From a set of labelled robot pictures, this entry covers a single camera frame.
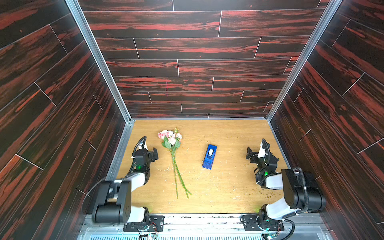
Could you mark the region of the pink artificial flower bouquet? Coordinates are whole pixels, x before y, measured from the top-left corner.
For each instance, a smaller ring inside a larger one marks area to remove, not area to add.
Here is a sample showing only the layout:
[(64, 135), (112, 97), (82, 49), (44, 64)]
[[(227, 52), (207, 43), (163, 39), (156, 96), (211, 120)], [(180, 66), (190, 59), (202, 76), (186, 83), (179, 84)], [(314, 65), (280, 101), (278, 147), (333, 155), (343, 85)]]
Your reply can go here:
[(187, 198), (189, 198), (189, 196), (192, 195), (192, 193), (187, 189), (176, 162), (176, 151), (181, 146), (181, 141), (183, 139), (182, 134), (179, 132), (177, 128), (175, 128), (174, 130), (161, 131), (160, 133), (158, 133), (158, 137), (163, 141), (162, 146), (167, 150), (169, 150), (172, 156), (172, 165), (173, 165), (173, 172), (174, 172), (174, 178), (175, 178), (175, 188), (176, 188), (177, 198), (179, 197), (178, 181), (181, 183), (187, 195)]

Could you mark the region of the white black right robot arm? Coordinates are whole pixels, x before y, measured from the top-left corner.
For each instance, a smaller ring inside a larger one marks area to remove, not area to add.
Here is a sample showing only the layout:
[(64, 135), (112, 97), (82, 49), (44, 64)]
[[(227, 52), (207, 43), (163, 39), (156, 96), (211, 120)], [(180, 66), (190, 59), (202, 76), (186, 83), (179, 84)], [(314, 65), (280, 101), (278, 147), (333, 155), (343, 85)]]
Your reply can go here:
[(321, 211), (326, 198), (314, 176), (301, 168), (276, 172), (279, 159), (261, 146), (258, 152), (247, 148), (246, 159), (257, 165), (256, 183), (263, 189), (282, 190), (283, 197), (272, 204), (263, 205), (256, 215), (244, 215), (241, 220), (245, 231), (282, 231), (283, 221), (305, 212)]

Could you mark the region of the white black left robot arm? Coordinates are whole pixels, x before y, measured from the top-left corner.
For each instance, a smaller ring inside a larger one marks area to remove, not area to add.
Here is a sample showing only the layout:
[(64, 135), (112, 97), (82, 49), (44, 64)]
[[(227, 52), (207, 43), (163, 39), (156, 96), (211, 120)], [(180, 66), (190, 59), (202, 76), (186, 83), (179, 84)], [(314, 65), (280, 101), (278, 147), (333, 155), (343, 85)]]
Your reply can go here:
[(149, 151), (146, 140), (144, 136), (136, 144), (132, 153), (133, 163), (123, 179), (100, 183), (92, 209), (93, 222), (126, 225), (150, 223), (149, 210), (132, 205), (132, 192), (148, 183), (150, 165), (159, 159), (157, 149)]

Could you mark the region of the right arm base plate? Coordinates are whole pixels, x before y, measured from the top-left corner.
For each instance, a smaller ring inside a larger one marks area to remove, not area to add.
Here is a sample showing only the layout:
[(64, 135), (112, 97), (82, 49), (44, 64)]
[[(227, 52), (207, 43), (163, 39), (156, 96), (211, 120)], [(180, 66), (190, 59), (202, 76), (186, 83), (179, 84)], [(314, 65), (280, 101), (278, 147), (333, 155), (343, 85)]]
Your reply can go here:
[(242, 215), (240, 221), (245, 231), (284, 231), (283, 221), (273, 220), (259, 215)]

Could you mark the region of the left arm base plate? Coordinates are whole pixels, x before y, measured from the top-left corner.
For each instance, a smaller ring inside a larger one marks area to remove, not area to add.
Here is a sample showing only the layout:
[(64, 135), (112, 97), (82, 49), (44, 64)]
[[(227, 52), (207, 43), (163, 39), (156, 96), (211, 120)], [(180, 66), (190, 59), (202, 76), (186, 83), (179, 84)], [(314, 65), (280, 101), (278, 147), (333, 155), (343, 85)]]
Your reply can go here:
[(123, 232), (162, 232), (164, 229), (165, 216), (149, 215), (142, 222), (127, 223)]

